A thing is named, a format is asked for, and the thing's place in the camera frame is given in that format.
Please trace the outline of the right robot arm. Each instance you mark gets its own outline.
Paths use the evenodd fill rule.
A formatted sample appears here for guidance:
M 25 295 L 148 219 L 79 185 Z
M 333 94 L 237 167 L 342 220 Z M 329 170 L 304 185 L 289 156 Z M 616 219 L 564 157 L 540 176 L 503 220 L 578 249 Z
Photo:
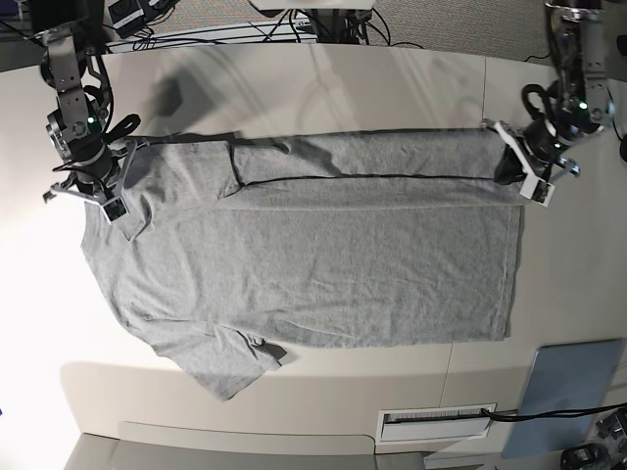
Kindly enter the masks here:
M 142 147 L 130 137 L 140 116 L 130 114 L 113 123 L 111 81 L 85 21 L 50 26 L 36 37 L 45 47 L 41 76 L 56 92 L 57 109 L 48 116 L 46 131 L 62 163 L 53 170 L 68 175 L 53 184 L 43 200 L 77 197 L 115 220 L 127 212 L 122 190 Z

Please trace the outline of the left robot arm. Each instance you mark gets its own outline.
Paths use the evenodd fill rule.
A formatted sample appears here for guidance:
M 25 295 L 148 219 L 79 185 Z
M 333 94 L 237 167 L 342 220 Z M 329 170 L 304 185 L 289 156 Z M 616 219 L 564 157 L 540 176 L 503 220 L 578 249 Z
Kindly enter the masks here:
M 547 181 L 562 155 L 602 132 L 613 115 L 607 94 L 606 46 L 601 1 L 547 1 L 544 32 L 555 81 L 525 85 L 522 104 L 531 117 L 523 129 L 504 127 L 507 143 L 494 174 L 500 185 L 530 174 Z

